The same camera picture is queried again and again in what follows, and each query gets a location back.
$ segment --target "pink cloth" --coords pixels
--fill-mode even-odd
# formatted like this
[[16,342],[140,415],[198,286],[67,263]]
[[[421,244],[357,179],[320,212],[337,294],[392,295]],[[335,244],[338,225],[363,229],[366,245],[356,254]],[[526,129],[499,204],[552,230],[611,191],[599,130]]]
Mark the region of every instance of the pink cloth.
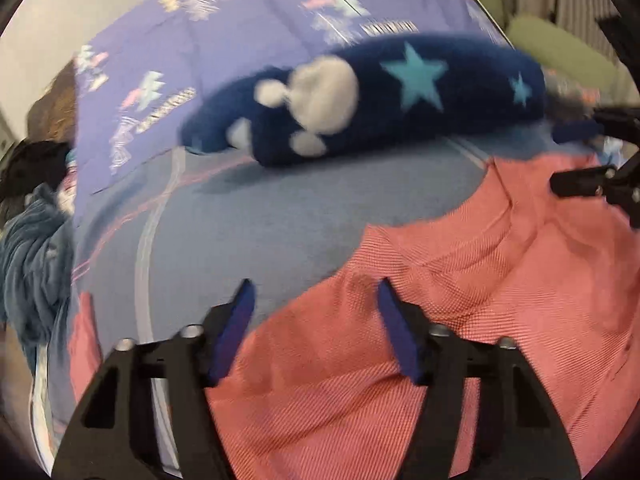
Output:
[[102,352],[95,329],[94,303],[88,292],[80,294],[80,309],[74,318],[67,351],[71,389],[77,403],[102,364]]
[[[496,160],[451,214],[368,227],[344,267],[260,325],[207,390],[238,478],[393,478],[424,389],[398,373],[376,309],[383,277],[462,337],[516,338],[586,474],[640,399],[639,237],[603,200],[548,190],[553,171],[587,163]],[[76,396],[99,362],[90,312],[84,297],[69,343],[72,380],[85,377]],[[469,380],[452,474],[468,467],[477,407]]]

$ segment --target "black gripper frame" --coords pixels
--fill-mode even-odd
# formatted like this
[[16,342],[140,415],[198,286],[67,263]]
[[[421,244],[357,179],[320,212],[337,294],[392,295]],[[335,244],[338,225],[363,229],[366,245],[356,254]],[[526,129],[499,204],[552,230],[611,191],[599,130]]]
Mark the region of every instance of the black gripper frame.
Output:
[[[162,469],[151,378],[168,382],[170,416],[184,480],[236,480],[203,388],[230,368],[254,306],[245,280],[230,303],[211,309],[202,330],[169,340],[119,344],[78,404],[54,464],[54,480],[175,480]],[[396,480],[449,477],[466,378],[479,378],[478,428],[459,480],[579,480],[562,422],[516,343],[459,338],[398,298],[389,280],[378,306],[402,374],[428,387]]]
[[[591,119],[604,127],[604,135],[640,146],[640,108],[596,108]],[[640,152],[619,169],[609,165],[559,171],[549,185],[560,198],[603,196],[626,213],[633,229],[640,228]]]

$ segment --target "light blue star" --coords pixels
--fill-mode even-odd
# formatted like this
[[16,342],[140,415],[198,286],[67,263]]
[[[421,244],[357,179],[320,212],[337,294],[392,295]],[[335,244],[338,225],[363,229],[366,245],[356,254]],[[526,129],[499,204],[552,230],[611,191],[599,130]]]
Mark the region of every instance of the light blue star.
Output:
[[521,104],[523,108],[527,107],[527,99],[531,97],[531,87],[524,83],[522,74],[518,72],[518,78],[509,78],[511,88],[513,89],[513,104]]
[[386,61],[380,63],[380,66],[402,83],[403,112],[409,110],[420,98],[439,111],[444,110],[435,83],[449,69],[445,61],[424,60],[410,44],[405,43],[404,61]]

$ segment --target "star pattern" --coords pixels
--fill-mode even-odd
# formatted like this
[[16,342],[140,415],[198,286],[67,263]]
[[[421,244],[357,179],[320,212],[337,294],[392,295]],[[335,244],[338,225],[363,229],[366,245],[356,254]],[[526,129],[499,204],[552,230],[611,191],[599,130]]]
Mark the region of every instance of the star pattern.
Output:
[[522,80],[522,74],[518,72],[518,78],[509,79],[511,88],[513,89],[513,104],[521,104],[523,108],[527,107],[527,99],[531,97],[531,87]]
[[159,79],[163,76],[160,72],[150,70],[145,74],[145,78],[140,83],[140,95],[138,97],[138,111],[144,110],[152,101],[158,99],[162,94],[157,92],[164,83]]
[[80,52],[76,55],[76,70],[79,74],[83,73],[88,68],[91,68],[91,59],[94,56],[94,51],[91,45],[83,45],[80,48]]
[[436,81],[449,69],[442,60],[425,60],[409,44],[404,44],[404,61],[385,61],[382,69],[402,83],[401,108],[411,109],[420,99],[443,112],[444,106],[436,88]]

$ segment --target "folded cloth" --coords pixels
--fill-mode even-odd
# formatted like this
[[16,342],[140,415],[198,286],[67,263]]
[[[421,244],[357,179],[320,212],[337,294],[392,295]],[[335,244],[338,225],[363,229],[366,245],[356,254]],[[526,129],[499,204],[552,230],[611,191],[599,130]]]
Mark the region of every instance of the folded cloth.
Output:
[[71,219],[41,184],[0,239],[0,321],[14,327],[32,374],[38,345],[49,341],[57,314],[68,307],[72,263]]
[[24,211],[23,196],[9,196],[0,202],[0,230],[11,218]]
[[181,137],[193,153],[233,146],[272,166],[536,121],[544,104],[542,69],[526,54],[476,38],[412,34],[233,82],[206,99]]
[[[585,476],[640,397],[640,237],[603,200],[548,187],[554,171],[586,163],[496,160],[450,214],[368,227],[346,264],[249,334],[206,390],[236,476],[395,477],[424,389],[399,373],[376,306],[382,278],[462,337],[512,336]],[[478,399],[467,381],[452,476],[469,466]]]

